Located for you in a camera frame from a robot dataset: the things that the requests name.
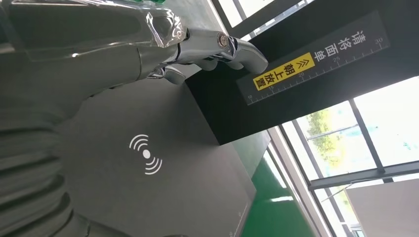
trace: green floor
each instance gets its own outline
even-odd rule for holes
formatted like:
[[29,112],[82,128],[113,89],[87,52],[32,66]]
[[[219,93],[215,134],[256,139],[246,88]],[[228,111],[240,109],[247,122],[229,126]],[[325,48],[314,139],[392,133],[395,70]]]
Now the green floor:
[[297,203],[278,201],[292,193],[281,187],[267,160],[262,158],[269,141],[269,135],[264,131],[233,142],[256,188],[256,197],[241,236],[313,237]]

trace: window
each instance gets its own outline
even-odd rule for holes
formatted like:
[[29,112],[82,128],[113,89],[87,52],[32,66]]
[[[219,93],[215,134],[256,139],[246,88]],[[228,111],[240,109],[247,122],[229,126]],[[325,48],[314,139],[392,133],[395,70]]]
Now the window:
[[419,160],[419,77],[355,98],[384,166]]
[[365,237],[345,189],[419,178],[418,88],[414,77],[280,125],[336,237]]
[[231,27],[240,24],[274,0],[220,0]]
[[293,125],[310,159],[302,163],[317,171],[311,180],[377,167],[348,102],[298,118]]
[[[268,4],[274,1],[280,0],[213,0],[217,1],[221,6],[221,9],[217,9],[217,11],[223,11],[227,19],[224,20],[224,24],[229,25],[234,28],[243,22],[245,19],[251,17],[256,12],[260,11],[262,8],[266,7]],[[289,9],[285,10],[284,12],[278,11],[280,14],[273,17],[272,19],[268,20],[266,23],[258,27],[257,29],[246,29],[247,32],[250,32],[248,35],[242,37],[243,40],[249,41],[253,37],[261,34],[265,30],[269,29],[271,26],[275,25],[276,23],[282,21],[283,19],[287,18],[288,16],[292,15],[294,12],[300,10],[304,6],[311,3],[313,0],[301,0],[296,5],[290,7]]]

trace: clear plastic film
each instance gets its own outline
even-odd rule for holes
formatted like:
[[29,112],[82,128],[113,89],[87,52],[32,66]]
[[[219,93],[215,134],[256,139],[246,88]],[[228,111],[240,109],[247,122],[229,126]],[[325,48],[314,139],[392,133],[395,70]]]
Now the clear plastic film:
[[34,61],[126,44],[164,48],[187,31],[170,9],[130,0],[0,0],[0,23],[0,54],[26,52]]

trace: ruler scale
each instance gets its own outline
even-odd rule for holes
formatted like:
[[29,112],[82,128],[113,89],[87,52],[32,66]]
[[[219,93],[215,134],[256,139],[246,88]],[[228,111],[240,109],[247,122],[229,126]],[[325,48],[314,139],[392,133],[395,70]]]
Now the ruler scale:
[[248,75],[237,85],[248,105],[390,47],[378,12],[372,12]]

